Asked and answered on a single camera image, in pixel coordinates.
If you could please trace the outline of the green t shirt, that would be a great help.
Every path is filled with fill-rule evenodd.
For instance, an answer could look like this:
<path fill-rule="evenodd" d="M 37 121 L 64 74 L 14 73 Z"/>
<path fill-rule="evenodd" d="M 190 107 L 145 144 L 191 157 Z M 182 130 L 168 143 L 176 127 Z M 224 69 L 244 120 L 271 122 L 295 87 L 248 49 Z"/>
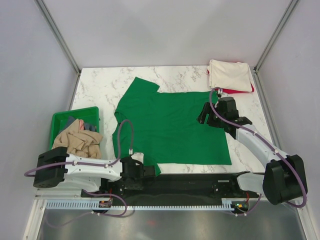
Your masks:
<path fill-rule="evenodd" d="M 144 154 L 144 165 L 231 165 L 223 129 L 200 124 L 206 102 L 217 102 L 209 92 L 160 93 L 159 85 L 135 77 L 120 99 L 112 134 L 114 154 L 124 158 L 130 147 Z"/>

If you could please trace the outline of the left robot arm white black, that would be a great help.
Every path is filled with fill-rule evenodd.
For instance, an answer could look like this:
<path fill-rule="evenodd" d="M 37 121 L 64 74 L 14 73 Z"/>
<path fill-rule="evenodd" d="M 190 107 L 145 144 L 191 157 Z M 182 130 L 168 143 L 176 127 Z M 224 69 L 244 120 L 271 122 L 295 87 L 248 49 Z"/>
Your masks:
<path fill-rule="evenodd" d="M 36 169 L 25 175 L 33 177 L 37 189 L 79 189 L 104 197 L 110 191 L 108 182 L 124 183 L 135 190 L 144 180 L 155 178 L 156 168 L 144 165 L 143 159 L 142 153 L 119 160 L 85 158 L 67 153 L 66 147 L 57 147 L 40 154 Z"/>

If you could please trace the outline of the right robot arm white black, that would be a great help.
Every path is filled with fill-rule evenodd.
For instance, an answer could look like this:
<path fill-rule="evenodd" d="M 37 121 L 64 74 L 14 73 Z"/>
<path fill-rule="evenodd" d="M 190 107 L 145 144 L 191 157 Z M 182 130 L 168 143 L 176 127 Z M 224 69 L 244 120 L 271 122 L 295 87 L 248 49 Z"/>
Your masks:
<path fill-rule="evenodd" d="M 290 204 L 302 208 L 307 203 L 308 186 L 304 161 L 299 155 L 289 155 L 263 137 L 245 116 L 240 116 L 233 97 L 222 97 L 217 103 L 206 102 L 197 121 L 223 129 L 244 145 L 262 164 L 264 174 L 242 172 L 229 184 L 235 197 L 246 191 L 263 194 L 278 205 Z"/>

